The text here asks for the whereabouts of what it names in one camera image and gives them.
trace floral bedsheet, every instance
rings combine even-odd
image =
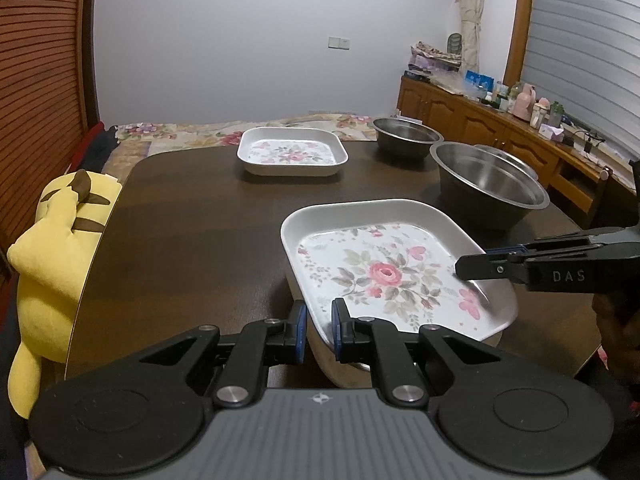
[[[376,140],[369,126],[370,117],[315,114],[279,121],[234,121],[219,124],[123,124],[116,133],[120,145],[111,153],[103,173],[124,182],[132,168],[144,158],[156,153],[233,146],[240,143],[242,134],[256,126],[300,126],[333,132],[340,140]]]

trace yellow plush toy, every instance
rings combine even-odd
[[[9,400],[28,418],[40,391],[42,358],[64,363],[89,266],[122,186],[79,170],[43,190],[36,223],[8,250],[20,273],[21,343],[11,366]]]

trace dark brown wooden table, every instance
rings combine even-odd
[[[441,204],[428,159],[401,165],[375,142],[345,142],[350,160],[328,178],[257,177],[236,148],[161,153],[131,172],[95,254],[74,325],[66,376],[110,362],[194,326],[222,333],[286,317],[292,303],[280,225],[304,206],[409,198]],[[575,231],[555,206],[531,212],[508,234],[452,218],[484,248]],[[593,354],[600,335],[591,296],[516,287],[519,315],[499,348],[566,374]],[[270,385],[329,387],[310,351],[305,364],[279,367]]]

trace white wall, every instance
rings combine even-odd
[[[451,0],[95,0],[100,118],[213,123],[395,109],[411,44]],[[351,49],[329,50],[329,36]]]
[[[496,81],[507,67],[516,0],[484,0],[480,23],[480,72]],[[447,35],[460,32],[460,3],[449,5]]]

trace metal bowl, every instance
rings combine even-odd
[[[380,117],[372,125],[378,133],[378,146],[404,158],[425,158],[434,143],[444,140],[436,130],[404,119]]]
[[[440,168],[442,199],[469,221],[508,230],[533,209],[549,205],[537,180],[500,156],[459,142],[431,147]]]
[[[485,150],[486,152],[493,153],[496,156],[500,156],[507,162],[510,162],[514,166],[520,168],[531,178],[535,178],[536,180],[538,179],[538,174],[533,170],[533,168],[529,164],[525,164],[524,162],[522,162],[517,156],[511,155],[511,153],[505,152],[500,148],[494,148],[493,146],[486,146],[484,144],[476,144],[476,148],[480,148],[481,150]]]

